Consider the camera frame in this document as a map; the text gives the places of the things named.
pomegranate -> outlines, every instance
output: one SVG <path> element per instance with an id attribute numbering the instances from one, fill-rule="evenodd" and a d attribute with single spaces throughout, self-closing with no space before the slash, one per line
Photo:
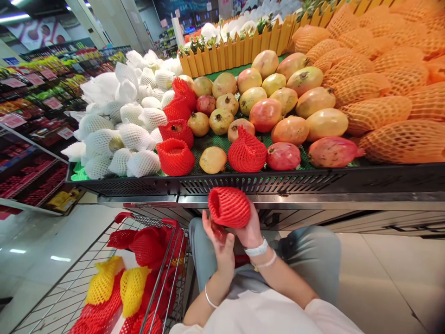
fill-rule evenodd
<path id="1" fill-rule="evenodd" d="M 240 98 L 240 109 L 241 112 L 249 116 L 252 107 L 258 101 L 264 100 L 267 98 L 266 91 L 261 87 L 253 87 L 249 88 Z"/>
<path id="2" fill-rule="evenodd" d="M 217 109 L 227 109 L 232 113 L 233 116 L 236 115 L 238 109 L 240 108 L 240 104 L 238 103 L 235 95 L 232 93 L 221 95 L 216 100 L 216 108 Z"/>
<path id="3" fill-rule="evenodd" d="M 197 77 L 193 83 L 196 96 L 212 95 L 213 82 L 207 77 Z"/>
<path id="4" fill-rule="evenodd" d="M 240 73 L 236 82 L 238 83 L 238 90 L 242 95 L 249 88 L 260 87 L 263 82 L 263 78 L 256 68 L 249 68 Z"/>
<path id="5" fill-rule="evenodd" d="M 321 109 L 310 115 L 306 124 L 309 127 L 308 141 L 323 137 L 342 136 L 348 128 L 348 118 L 337 109 Z"/>
<path id="6" fill-rule="evenodd" d="M 249 121 L 259 132 L 269 132 L 281 119 L 281 103 L 273 99 L 261 100 L 252 107 Z"/>
<path id="7" fill-rule="evenodd" d="M 281 114 L 283 116 L 286 116 L 288 113 L 290 113 L 298 101 L 297 93 L 294 90 L 286 87 L 280 88 L 279 90 L 273 92 L 270 98 L 281 103 L 281 106 L 283 108 L 281 110 Z"/>
<path id="8" fill-rule="evenodd" d="M 267 97 L 270 97 L 276 90 L 286 87 L 286 77 L 278 73 L 271 74 L 264 79 L 261 87 L 266 91 Z"/>
<path id="9" fill-rule="evenodd" d="M 238 118 L 229 125 L 229 131 L 227 133 L 227 137 L 229 138 L 230 142 L 234 142 L 235 140 L 238 139 L 238 128 L 240 126 L 242 126 L 244 130 L 246 130 L 251 135 L 255 135 L 254 125 L 245 118 Z"/>
<path id="10" fill-rule="evenodd" d="M 297 52 L 286 57 L 277 68 L 277 73 L 283 74 L 286 77 L 286 81 L 296 71 L 301 70 L 309 64 L 309 58 L 305 54 Z"/>
<path id="11" fill-rule="evenodd" d="M 209 117 L 210 128 L 216 135 L 225 135 L 232 122 L 233 115 L 226 109 L 215 109 Z"/>
<path id="12" fill-rule="evenodd" d="M 275 51 L 265 50 L 255 57 L 252 63 L 252 68 L 257 69 L 264 80 L 271 74 L 275 73 L 279 62 Z"/>
<path id="13" fill-rule="evenodd" d="M 272 142 L 289 142 L 294 145 L 302 144 L 309 134 L 306 120 L 301 117 L 289 116 L 281 120 L 272 130 Z"/>
<path id="14" fill-rule="evenodd" d="M 214 98 L 219 98 L 221 95 L 236 93 L 236 79 L 233 74 L 224 72 L 221 73 L 213 83 L 212 93 Z"/>
<path id="15" fill-rule="evenodd" d="M 323 72 L 314 66 L 308 66 L 296 71 L 287 81 L 287 88 L 292 88 L 298 96 L 302 96 L 308 90 L 318 87 L 323 82 Z"/>
<path id="16" fill-rule="evenodd" d="M 321 109 L 333 108 L 335 106 L 335 96 L 332 89 L 316 87 L 308 90 L 298 99 L 295 111 L 302 118 L 308 118 L 314 112 Z"/>
<path id="17" fill-rule="evenodd" d="M 341 137 L 325 137 L 309 146 L 307 158 L 315 167 L 346 167 L 355 158 L 365 155 L 365 150 L 358 148 L 350 140 Z"/>
<path id="18" fill-rule="evenodd" d="M 209 118 L 204 113 L 192 113 L 187 125 L 196 137 L 203 137 L 209 131 Z"/>
<path id="19" fill-rule="evenodd" d="M 193 79 L 191 77 L 185 74 L 181 74 L 178 78 L 183 79 L 185 82 L 187 82 L 188 86 L 193 89 Z"/>
<path id="20" fill-rule="evenodd" d="M 276 143 L 267 149 L 266 163 L 273 170 L 291 170 L 300 166 L 300 150 L 291 143 Z"/>
<path id="21" fill-rule="evenodd" d="M 216 109 L 216 100 L 212 95 L 201 95 L 196 101 L 196 110 L 209 116 Z"/>
<path id="22" fill-rule="evenodd" d="M 206 148 L 199 159 L 199 165 L 207 174 L 224 172 L 227 155 L 222 148 L 211 146 Z"/>

wire basket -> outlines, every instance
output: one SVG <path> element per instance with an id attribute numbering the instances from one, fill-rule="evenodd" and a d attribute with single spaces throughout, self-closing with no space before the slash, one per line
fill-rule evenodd
<path id="1" fill-rule="evenodd" d="M 184 316 L 186 302 L 184 299 L 185 280 L 188 264 L 187 252 L 182 252 L 180 258 L 175 260 L 173 258 L 174 252 L 170 250 L 174 250 L 177 245 L 180 245 L 181 250 L 188 249 L 188 231 L 180 228 L 177 221 L 173 219 L 150 218 L 130 212 L 122 212 L 116 216 L 112 224 L 82 254 L 12 333 L 69 333 L 75 322 L 80 318 L 81 311 L 85 306 L 89 282 L 97 273 L 94 264 L 104 262 L 112 256 L 121 255 L 120 252 L 128 252 L 127 250 L 122 251 L 107 247 L 110 234 L 114 231 L 124 229 L 139 231 L 145 227 L 168 227 L 173 229 L 173 231 L 168 241 L 168 247 L 163 258 L 161 269 L 156 278 L 140 333 L 154 333 L 155 330 L 152 331 L 152 328 L 154 328 L 153 324 L 155 319 L 159 318 L 163 320 L 162 333 L 168 333 L 174 324 L 182 321 Z M 165 277 L 163 277 L 162 274 L 170 270 L 172 275 L 165 275 Z M 171 286 L 175 284 L 176 289 L 173 288 L 170 291 L 169 289 L 164 289 L 166 284 L 171 284 Z M 162 309 L 162 307 L 159 306 L 162 294 L 170 293 L 170 296 L 167 296 L 169 301 L 171 301 L 173 298 L 172 294 L 175 290 L 176 298 L 174 303 L 169 302 L 167 309 Z M 154 312 L 158 317 L 153 316 L 151 317 L 153 321 L 147 321 L 152 306 L 155 308 Z M 121 311 L 122 305 L 113 319 L 110 320 L 104 333 L 120 332 L 119 319 L 121 318 Z"/>

white tile floor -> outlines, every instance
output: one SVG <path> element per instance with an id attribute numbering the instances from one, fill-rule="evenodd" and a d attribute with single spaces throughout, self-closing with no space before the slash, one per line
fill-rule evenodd
<path id="1" fill-rule="evenodd" d="M 33 213 L 0 221 L 0 298 L 14 297 L 0 313 L 0 332 L 9 333 L 121 211 L 85 205 L 68 217 Z M 445 309 L 444 241 L 338 236 L 341 311 L 366 334 L 438 332 Z"/>

white watch strap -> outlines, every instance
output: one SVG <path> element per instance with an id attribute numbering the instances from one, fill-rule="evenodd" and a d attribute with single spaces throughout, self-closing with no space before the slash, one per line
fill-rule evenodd
<path id="1" fill-rule="evenodd" d="M 263 255 L 267 252 L 267 240 L 263 237 L 263 244 L 257 248 L 244 248 L 244 251 L 249 257 Z"/>

white sleeve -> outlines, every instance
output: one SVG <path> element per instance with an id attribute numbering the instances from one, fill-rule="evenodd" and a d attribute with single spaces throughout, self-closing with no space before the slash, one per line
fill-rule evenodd
<path id="1" fill-rule="evenodd" d="M 314 299 L 307 304 L 305 312 L 323 334 L 363 334 L 339 309 L 321 299 Z"/>
<path id="2" fill-rule="evenodd" d="M 171 329 L 169 334 L 202 334 L 203 329 L 199 325 L 186 326 L 184 324 L 176 324 Z"/>

